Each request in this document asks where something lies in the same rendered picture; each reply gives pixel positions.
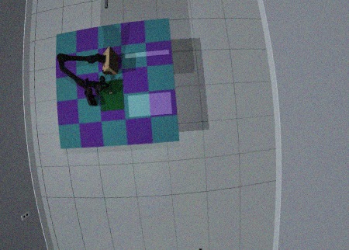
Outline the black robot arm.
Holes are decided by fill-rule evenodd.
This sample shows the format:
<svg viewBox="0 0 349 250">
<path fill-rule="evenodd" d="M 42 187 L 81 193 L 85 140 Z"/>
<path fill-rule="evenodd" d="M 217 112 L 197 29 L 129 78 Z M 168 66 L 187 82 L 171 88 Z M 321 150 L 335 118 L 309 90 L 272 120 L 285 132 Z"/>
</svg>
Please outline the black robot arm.
<svg viewBox="0 0 349 250">
<path fill-rule="evenodd" d="M 97 62 L 101 62 L 101 63 L 105 63 L 105 58 L 106 55 L 101 55 L 99 53 L 95 54 L 95 55 L 91 55 L 91 56 L 68 56 L 67 54 L 58 54 L 57 55 L 57 60 L 59 61 L 59 65 L 60 65 L 60 70 L 62 72 L 64 72 L 66 75 L 68 75 L 69 77 L 73 78 L 73 80 L 75 80 L 75 82 L 81 87 L 83 87 L 85 89 L 85 94 L 86 95 L 92 95 L 92 87 L 94 86 L 94 82 L 93 81 L 89 81 L 88 78 L 81 79 L 79 78 L 77 75 L 74 75 L 74 73 L 70 72 L 70 70 L 67 70 L 66 67 L 64 66 L 64 62 L 66 61 L 87 61 L 88 63 L 95 63 Z M 102 84 L 95 84 L 95 89 L 97 89 L 99 92 L 102 92 L 102 90 L 104 89 Z M 91 88 L 88 88 L 91 87 Z"/>
</svg>

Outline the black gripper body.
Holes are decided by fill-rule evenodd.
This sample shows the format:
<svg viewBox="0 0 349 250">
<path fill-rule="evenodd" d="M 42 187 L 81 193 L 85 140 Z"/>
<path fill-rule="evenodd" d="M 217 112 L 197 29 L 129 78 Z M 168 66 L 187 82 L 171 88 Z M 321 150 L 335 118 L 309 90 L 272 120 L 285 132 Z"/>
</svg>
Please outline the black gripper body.
<svg viewBox="0 0 349 250">
<path fill-rule="evenodd" d="M 105 78 L 104 78 L 103 75 L 101 75 L 100 76 L 100 82 L 95 82 L 95 80 L 93 80 L 93 82 L 94 82 L 94 86 L 92 88 L 95 88 L 95 86 L 96 86 L 95 84 L 103 84 L 103 82 L 105 82 Z M 99 91 L 97 89 L 95 89 L 95 93 L 97 95 L 99 95 Z"/>
</svg>

